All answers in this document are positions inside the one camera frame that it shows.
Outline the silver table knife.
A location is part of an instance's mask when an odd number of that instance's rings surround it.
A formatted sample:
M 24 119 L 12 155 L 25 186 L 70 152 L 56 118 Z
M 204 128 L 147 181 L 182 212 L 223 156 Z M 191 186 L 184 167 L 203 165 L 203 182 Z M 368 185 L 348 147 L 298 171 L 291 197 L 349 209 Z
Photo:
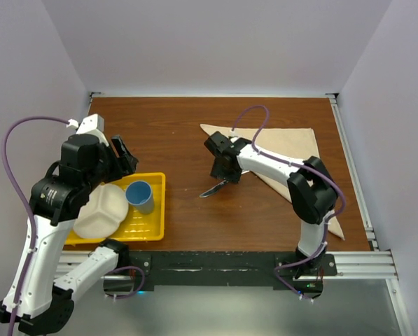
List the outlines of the silver table knife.
M 242 171 L 239 174 L 236 174 L 234 176 L 225 177 L 220 183 L 216 184 L 214 187 L 206 190 L 202 194 L 199 195 L 199 198 L 207 198 L 212 195 L 215 195 L 217 192 L 219 192 L 223 187 L 227 186 L 227 184 L 238 184 L 241 177 L 248 173 L 249 171 Z

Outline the beige cloth napkin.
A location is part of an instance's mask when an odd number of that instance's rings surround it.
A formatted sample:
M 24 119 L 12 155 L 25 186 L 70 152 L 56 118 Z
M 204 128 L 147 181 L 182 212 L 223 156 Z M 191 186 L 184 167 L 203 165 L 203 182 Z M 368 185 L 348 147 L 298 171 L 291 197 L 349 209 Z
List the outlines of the beige cloth napkin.
M 235 128 L 234 133 L 232 133 L 231 127 L 208 124 L 200 124 L 200 127 L 208 135 L 219 131 L 224 136 L 235 134 L 237 137 L 248 140 L 252 140 L 258 130 L 254 128 Z M 311 128 L 263 129 L 258 135 L 256 145 L 279 155 L 295 159 L 306 160 L 311 156 L 320 157 L 314 130 Z M 291 196 L 287 187 L 262 174 L 254 174 L 291 203 Z M 330 220 L 328 231 L 340 239 L 345 240 L 341 225 L 336 217 Z

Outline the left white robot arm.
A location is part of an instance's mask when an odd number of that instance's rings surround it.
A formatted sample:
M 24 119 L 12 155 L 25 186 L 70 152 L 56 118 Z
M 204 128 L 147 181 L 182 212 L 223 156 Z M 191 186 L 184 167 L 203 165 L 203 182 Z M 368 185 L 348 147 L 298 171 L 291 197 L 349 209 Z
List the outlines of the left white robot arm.
M 111 141 L 106 145 L 93 134 L 70 136 L 62 144 L 60 160 L 33 185 L 27 240 L 13 285 L 0 301 L 0 323 L 17 326 L 26 335 L 56 333 L 70 319 L 80 296 L 102 276 L 128 270 L 128 246 L 105 239 L 72 272 L 55 278 L 65 241 L 91 192 L 136 171 L 138 160 L 121 137 Z

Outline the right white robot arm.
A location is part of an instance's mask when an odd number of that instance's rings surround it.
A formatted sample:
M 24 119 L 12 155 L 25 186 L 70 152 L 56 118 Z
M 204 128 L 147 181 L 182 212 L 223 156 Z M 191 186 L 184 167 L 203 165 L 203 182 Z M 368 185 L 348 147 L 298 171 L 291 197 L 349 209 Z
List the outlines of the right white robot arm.
M 298 268 L 306 275 L 321 267 L 326 235 L 340 191 L 317 157 L 294 159 L 265 150 L 254 140 L 226 137 L 215 132 L 204 142 L 214 156 L 210 175 L 228 183 L 239 183 L 249 171 L 268 177 L 288 188 L 293 211 L 301 222 L 294 262 L 283 262 L 276 271 Z

